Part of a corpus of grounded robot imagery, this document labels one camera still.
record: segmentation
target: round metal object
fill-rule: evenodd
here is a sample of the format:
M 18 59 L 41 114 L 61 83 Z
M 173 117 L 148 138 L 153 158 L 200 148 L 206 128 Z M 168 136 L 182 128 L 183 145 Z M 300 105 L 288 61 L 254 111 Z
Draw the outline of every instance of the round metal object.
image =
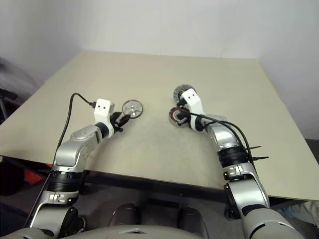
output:
M 194 89 L 194 87 L 190 86 L 190 85 L 180 85 L 177 86 L 173 92 L 173 98 L 175 100 L 176 103 L 179 102 L 180 98 L 181 98 L 181 94 L 189 89 Z
M 177 115 L 180 113 L 180 111 L 178 110 L 178 108 L 174 107 L 172 109 L 170 109 L 169 113 L 168 113 L 168 119 L 169 122 L 171 122 L 172 125 L 176 126 L 176 127 L 186 127 L 188 126 L 187 122 L 187 118 L 183 118 L 183 119 L 179 119 L 177 117 Z
M 137 100 L 128 100 L 122 106 L 122 112 L 125 115 L 130 115 L 131 119 L 136 119 L 143 112 L 143 105 Z

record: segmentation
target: white wall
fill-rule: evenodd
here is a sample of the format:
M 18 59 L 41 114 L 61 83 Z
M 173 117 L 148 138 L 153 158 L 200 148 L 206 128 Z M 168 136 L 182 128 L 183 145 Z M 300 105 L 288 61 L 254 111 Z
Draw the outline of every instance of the white wall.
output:
M 26 99 L 80 48 L 253 57 L 319 139 L 318 12 L 317 0 L 0 0 L 0 85 Z

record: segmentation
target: black cable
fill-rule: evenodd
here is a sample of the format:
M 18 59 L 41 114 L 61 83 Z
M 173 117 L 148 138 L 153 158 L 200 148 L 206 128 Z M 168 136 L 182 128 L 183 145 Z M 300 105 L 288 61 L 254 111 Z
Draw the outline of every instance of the black cable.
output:
M 67 130 L 67 128 L 68 128 L 68 125 L 69 125 L 69 122 L 70 122 L 70 118 L 71 118 L 71 113 L 72 113 L 73 98 L 74 98 L 75 96 L 79 96 L 82 100 L 84 100 L 84 102 L 86 102 L 86 103 L 89 104 L 90 106 L 93 106 L 93 104 L 94 104 L 93 102 L 89 102 L 87 99 L 85 99 L 85 98 L 84 98 L 83 96 L 81 96 L 79 93 L 73 93 L 73 94 L 71 95 L 70 104 L 69 104 L 69 110 L 68 110 L 68 116 L 67 116 L 67 118 L 66 118 L 66 122 L 65 122 L 65 125 L 64 125 L 63 131 L 62 131 L 62 134 L 61 134 L 61 137 L 60 137 L 60 139 L 59 139 L 58 145 L 57 145 L 56 150 L 55 150 L 55 153 L 54 153 L 54 159 L 53 159 L 52 165 L 54 164 L 54 161 L 55 161 L 56 152 L 57 152 L 58 148 L 60 147 L 60 145 L 62 144 L 64 135 L 65 135 L 66 130 Z M 37 203 L 38 203 L 38 201 L 39 201 L 41 195 L 42 195 L 42 192 L 43 192 L 43 190 L 44 190 L 44 188 L 45 188 L 47 182 L 49 181 L 50 176 L 51 176 L 51 172 L 49 172 L 49 175 L 47 176 L 47 178 L 46 178 L 46 180 L 44 181 L 44 184 L 42 185 L 42 187 L 41 187 L 41 189 L 40 189 L 38 195 L 36 196 L 36 199 L 35 199 L 35 201 L 34 201 L 34 203 L 33 203 L 33 205 L 32 205 L 32 208 L 31 208 L 31 210 L 30 210 L 30 212 L 29 212 L 29 214 L 28 214 L 28 216 L 27 216 L 27 218 L 26 218 L 26 220 L 25 220 L 24 225 L 23 225 L 24 228 L 27 226 L 28 221 L 30 220 L 30 217 L 31 217 L 31 215 L 32 215 L 32 213 L 33 213 L 33 211 L 34 211 L 34 209 L 35 209 L 35 207 L 36 207 L 36 205 L 37 205 Z
M 181 108 L 178 108 L 178 110 L 180 110 L 181 112 L 183 113 L 186 113 L 186 114 L 189 114 L 189 115 L 192 115 L 192 116 L 197 116 L 197 117 L 201 117 L 201 118 L 204 118 L 204 119 L 207 119 L 207 120 L 211 120 L 212 122 L 209 122 L 207 124 L 205 124 L 203 126 L 203 129 L 207 128 L 210 124 L 212 123 L 219 123 L 223 126 L 225 126 L 226 128 L 228 128 L 234 135 L 235 137 L 237 138 L 237 140 L 239 141 L 239 143 L 243 146 L 239 136 L 237 135 L 237 133 L 230 127 L 228 126 L 231 125 L 233 126 L 234 128 L 236 128 L 239 133 L 241 134 L 241 136 L 243 137 L 244 141 L 245 141 L 245 145 L 246 145 L 246 148 L 247 148 L 247 152 L 248 152 L 248 161 L 253 165 L 255 171 L 256 171 L 256 168 L 255 168 L 255 164 L 254 164 L 254 160 L 253 160 L 253 157 L 252 157 L 252 154 L 251 154 L 251 150 L 250 150 L 250 147 L 249 147 L 249 143 L 248 143 L 248 140 L 244 134 L 244 132 L 237 126 L 235 125 L 234 123 L 231 123 L 231 122 L 228 122 L 228 121 L 223 121 L 223 120 L 217 120 L 217 119 L 214 119 L 214 118 L 211 118 L 211 117 L 208 117 L 208 116 L 204 116 L 204 115 L 199 115 L 199 114 L 195 114 L 195 113 L 191 113 L 191 112 L 188 112 L 188 111 L 184 111 L 183 109 Z

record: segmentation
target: beige table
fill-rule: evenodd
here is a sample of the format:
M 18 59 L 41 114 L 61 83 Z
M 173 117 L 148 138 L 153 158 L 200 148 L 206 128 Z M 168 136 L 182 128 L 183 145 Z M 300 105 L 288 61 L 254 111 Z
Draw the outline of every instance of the beige table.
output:
M 128 99 L 143 115 L 104 140 L 87 169 L 222 189 L 222 169 L 204 133 L 168 121 L 173 90 L 195 87 L 207 113 L 223 115 L 245 132 L 269 194 L 319 200 L 319 167 L 301 133 L 254 59 L 152 56 L 84 51 L 65 65 L 0 126 L 0 154 L 51 163 L 73 92 L 104 98 L 121 111 Z M 71 132 L 94 123 L 93 109 L 74 102 Z

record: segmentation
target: gray floor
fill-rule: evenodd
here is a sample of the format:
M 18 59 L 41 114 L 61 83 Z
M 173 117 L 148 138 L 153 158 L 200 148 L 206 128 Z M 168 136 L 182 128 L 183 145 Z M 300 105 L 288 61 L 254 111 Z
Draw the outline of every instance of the gray floor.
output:
M 312 151 L 318 159 L 319 143 L 317 140 L 307 141 L 311 144 Z M 1 196 L 1 202 L 18 207 L 26 212 L 41 187 L 41 184 L 25 186 L 22 190 L 12 196 Z M 148 198 L 156 198 L 165 201 L 178 202 L 181 206 L 189 206 L 198 209 L 203 215 L 212 239 L 243 239 L 240 220 L 228 221 L 224 218 L 223 203 L 217 203 L 193 198 L 176 197 L 160 193 L 147 193 L 139 190 L 111 187 L 106 185 L 89 185 L 90 191 L 81 196 L 75 207 L 81 215 L 87 219 L 88 228 L 94 229 L 107 226 L 113 211 L 125 203 L 143 205 Z M 172 210 L 167 210 L 167 220 L 174 223 Z M 306 238 L 316 239 L 318 234 L 309 225 L 297 219 L 289 219 L 294 226 L 305 233 Z

